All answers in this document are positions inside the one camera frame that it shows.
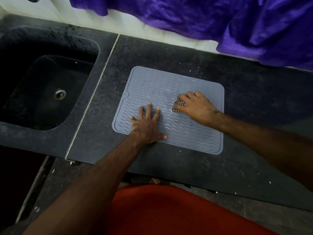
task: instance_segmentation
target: gray silicone mat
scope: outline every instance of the gray silicone mat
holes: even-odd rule
[[[151,68],[134,67],[128,78],[117,108],[112,127],[114,131],[129,134],[130,117],[138,118],[138,109],[152,103],[153,111],[161,109],[158,130],[168,136],[161,142],[205,153],[220,154],[223,134],[202,126],[172,107],[179,94],[201,91],[216,107],[224,112],[224,87],[215,82],[163,72]]]

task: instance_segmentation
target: black sink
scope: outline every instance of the black sink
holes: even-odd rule
[[[0,55],[5,56],[0,67],[6,73],[0,91],[0,121],[49,130],[68,118],[98,53],[90,48],[84,51],[84,46],[93,44],[89,40],[70,36],[64,44],[64,34],[32,31],[14,29],[0,38]]]

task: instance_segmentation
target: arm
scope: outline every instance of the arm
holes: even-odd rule
[[[108,209],[127,169],[147,143],[166,139],[158,134],[160,109],[151,119],[151,104],[146,117],[139,108],[138,120],[131,118],[131,133],[115,149],[87,170],[49,206],[24,234],[87,234]]]
[[[198,123],[232,136],[256,151],[272,166],[313,191],[313,141],[294,133],[234,119],[217,111],[199,91],[179,95],[185,106],[174,105]]]

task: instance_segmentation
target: person's right arm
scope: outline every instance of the person's right arm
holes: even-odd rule
[[[232,118],[217,111],[199,91],[181,94],[178,99],[184,101],[185,106],[174,104],[174,109],[202,125],[232,136],[313,192],[312,140]]]

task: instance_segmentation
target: sink drain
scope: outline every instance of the sink drain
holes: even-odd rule
[[[57,90],[54,94],[53,94],[53,99],[60,101],[63,100],[66,96],[66,91],[65,90]]]

